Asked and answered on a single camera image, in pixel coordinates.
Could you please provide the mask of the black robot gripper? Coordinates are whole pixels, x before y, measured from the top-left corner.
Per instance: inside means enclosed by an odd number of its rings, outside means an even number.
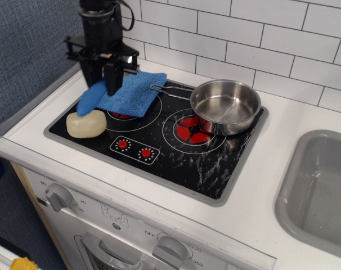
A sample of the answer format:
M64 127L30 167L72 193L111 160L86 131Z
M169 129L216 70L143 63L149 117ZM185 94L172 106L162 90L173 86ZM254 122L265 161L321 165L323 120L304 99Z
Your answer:
M113 96L123 84L123 71L139 73L139 52L123 43L120 11L79 11L83 23L83 36L67 36L67 56L80 61L88 87L103 77L107 94Z

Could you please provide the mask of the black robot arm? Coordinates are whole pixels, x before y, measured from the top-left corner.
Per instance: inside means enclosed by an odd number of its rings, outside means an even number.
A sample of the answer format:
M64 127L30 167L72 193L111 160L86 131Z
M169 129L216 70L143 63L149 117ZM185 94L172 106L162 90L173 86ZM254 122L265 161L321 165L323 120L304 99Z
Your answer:
M123 42L123 32L133 29L123 26L121 6L124 1L80 1L78 14L82 18L83 35L67 36L69 59L78 61L89 87L105 79L109 96L122 87L123 75L139 73L139 52Z

